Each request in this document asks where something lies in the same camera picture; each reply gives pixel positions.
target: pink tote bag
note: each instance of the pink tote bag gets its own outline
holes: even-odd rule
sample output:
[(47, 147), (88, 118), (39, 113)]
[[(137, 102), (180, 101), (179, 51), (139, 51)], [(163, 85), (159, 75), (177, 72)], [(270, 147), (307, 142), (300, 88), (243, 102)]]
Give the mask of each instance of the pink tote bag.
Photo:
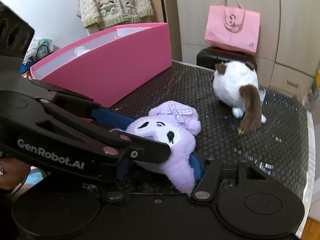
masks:
[(250, 54), (257, 52), (260, 13), (241, 7), (228, 7), (227, 0), (221, 6), (210, 6), (205, 41), (212, 47)]

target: brown tail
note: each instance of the brown tail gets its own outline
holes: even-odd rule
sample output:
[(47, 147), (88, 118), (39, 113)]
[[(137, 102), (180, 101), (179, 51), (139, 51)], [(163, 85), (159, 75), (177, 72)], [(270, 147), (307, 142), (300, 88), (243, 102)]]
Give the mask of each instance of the brown tail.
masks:
[(259, 92), (256, 87), (253, 85), (242, 86), (240, 87), (239, 92), (245, 102), (244, 117), (238, 128), (238, 130), (243, 133), (260, 127), (262, 108)]

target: purple plush toy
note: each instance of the purple plush toy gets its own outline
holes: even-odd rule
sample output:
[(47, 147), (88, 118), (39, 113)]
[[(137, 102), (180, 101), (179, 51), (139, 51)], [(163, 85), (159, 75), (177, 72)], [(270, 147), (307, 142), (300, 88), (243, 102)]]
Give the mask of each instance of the purple plush toy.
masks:
[(171, 149), (169, 159), (162, 164), (137, 162), (143, 168), (165, 174), (181, 192), (191, 194), (195, 186), (190, 154), (196, 146), (195, 135), (201, 130), (199, 116), (194, 108), (168, 101), (129, 125), (126, 132), (167, 143)]

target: cream fluffy garment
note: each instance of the cream fluffy garment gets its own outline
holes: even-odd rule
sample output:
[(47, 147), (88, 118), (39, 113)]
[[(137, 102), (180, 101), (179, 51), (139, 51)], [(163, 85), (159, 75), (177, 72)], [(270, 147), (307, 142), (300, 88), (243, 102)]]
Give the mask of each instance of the cream fluffy garment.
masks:
[(150, 0), (80, 0), (80, 11), (85, 28), (97, 24), (100, 29), (153, 15)]

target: wooden floor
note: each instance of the wooden floor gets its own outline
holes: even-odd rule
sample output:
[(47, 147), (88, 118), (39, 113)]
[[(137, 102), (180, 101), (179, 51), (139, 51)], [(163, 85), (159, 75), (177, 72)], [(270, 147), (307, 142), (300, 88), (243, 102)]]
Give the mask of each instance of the wooden floor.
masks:
[(308, 218), (301, 240), (320, 240), (320, 223)]

